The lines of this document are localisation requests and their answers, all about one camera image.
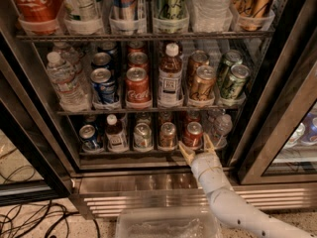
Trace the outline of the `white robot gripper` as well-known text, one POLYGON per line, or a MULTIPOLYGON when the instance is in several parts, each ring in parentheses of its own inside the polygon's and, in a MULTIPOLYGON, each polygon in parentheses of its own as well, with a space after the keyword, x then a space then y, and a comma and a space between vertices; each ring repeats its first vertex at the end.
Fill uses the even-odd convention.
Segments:
POLYGON ((220 188, 232 190, 233 188, 223 171, 220 160, 215 154, 214 145, 206 133, 203 134, 203 143, 204 152, 207 154, 196 156, 192 149, 185 146, 181 141, 178 142, 179 150, 187 164, 191 165, 194 177, 206 194, 220 188))

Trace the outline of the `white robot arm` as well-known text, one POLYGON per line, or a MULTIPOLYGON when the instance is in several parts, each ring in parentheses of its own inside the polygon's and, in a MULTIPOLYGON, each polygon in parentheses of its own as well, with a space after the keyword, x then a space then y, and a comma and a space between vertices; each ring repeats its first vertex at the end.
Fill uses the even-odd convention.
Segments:
POLYGON ((183 142, 179 150, 200 183, 213 215, 223 224, 252 232, 258 238, 316 238, 314 234, 269 216, 248 204, 231 186, 209 136, 203 134, 204 152, 196 154, 183 142))

